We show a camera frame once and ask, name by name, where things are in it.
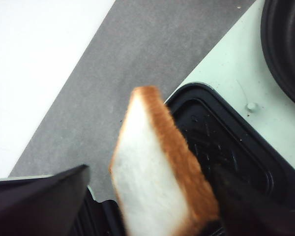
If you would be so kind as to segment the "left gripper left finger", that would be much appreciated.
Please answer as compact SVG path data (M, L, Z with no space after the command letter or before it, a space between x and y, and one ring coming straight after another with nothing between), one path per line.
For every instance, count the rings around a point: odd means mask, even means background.
M89 167L0 181L0 236L66 236L84 201Z

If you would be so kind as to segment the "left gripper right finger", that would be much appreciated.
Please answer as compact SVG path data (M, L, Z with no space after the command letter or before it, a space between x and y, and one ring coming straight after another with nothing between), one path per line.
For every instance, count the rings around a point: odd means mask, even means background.
M295 236L295 211L280 206L216 165L211 173L228 236Z

